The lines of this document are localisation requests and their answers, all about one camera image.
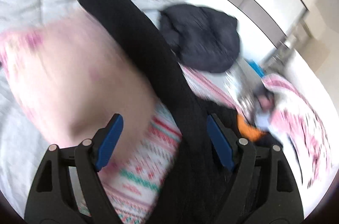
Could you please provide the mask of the pink floral pillow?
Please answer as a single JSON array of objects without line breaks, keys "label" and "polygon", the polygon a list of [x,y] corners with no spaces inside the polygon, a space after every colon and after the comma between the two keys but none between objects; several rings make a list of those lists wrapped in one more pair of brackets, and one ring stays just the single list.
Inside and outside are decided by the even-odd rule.
[{"label": "pink floral pillow", "polygon": [[123,162],[155,112],[148,80],[82,8],[45,26],[1,33],[1,64],[21,108],[60,147],[92,138],[118,113],[124,128],[113,159]]}]

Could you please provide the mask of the pink velvet blanket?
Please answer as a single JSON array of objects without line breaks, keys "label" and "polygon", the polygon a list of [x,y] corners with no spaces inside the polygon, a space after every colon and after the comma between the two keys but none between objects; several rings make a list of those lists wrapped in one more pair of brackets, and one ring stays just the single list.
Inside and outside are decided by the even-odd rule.
[{"label": "pink velvet blanket", "polygon": [[302,183],[311,187],[322,172],[332,167],[325,126],[304,96],[285,78],[269,74],[261,79],[275,96],[270,128],[286,135],[298,159]]}]

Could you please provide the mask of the black quilted fleece coat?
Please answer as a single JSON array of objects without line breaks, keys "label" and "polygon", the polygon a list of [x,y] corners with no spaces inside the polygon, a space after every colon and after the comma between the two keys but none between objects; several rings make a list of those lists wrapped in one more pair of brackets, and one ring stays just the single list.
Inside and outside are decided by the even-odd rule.
[{"label": "black quilted fleece coat", "polygon": [[[194,94],[168,43],[131,0],[78,2],[147,77],[182,134],[175,162],[148,223],[210,222],[226,192],[230,174],[220,164],[207,134],[207,117],[216,114],[226,128],[241,136],[238,112]],[[263,133],[259,140],[249,141],[263,147],[276,143],[269,133]]]}]

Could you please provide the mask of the dark navy puffer jacket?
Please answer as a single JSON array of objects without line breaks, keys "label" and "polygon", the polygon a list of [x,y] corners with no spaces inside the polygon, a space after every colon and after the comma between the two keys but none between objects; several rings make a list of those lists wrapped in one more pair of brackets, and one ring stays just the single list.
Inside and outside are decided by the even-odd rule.
[{"label": "dark navy puffer jacket", "polygon": [[182,65],[223,73],[240,55],[237,27],[238,20],[224,12],[176,4],[162,10],[159,30]]}]

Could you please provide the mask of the patterned striped bed sheet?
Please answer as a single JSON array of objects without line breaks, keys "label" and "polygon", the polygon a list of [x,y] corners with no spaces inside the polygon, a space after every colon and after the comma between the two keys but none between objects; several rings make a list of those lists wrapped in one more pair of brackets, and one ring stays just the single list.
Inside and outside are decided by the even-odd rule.
[{"label": "patterned striped bed sheet", "polygon": [[[197,95],[237,109],[242,137],[257,141],[263,136],[262,131],[246,122],[254,103],[249,82],[238,66],[222,74],[189,68],[184,68],[183,73]],[[111,162],[101,170],[100,180],[123,223],[146,221],[174,161],[181,137],[168,109],[158,103],[135,152],[124,164]]]}]

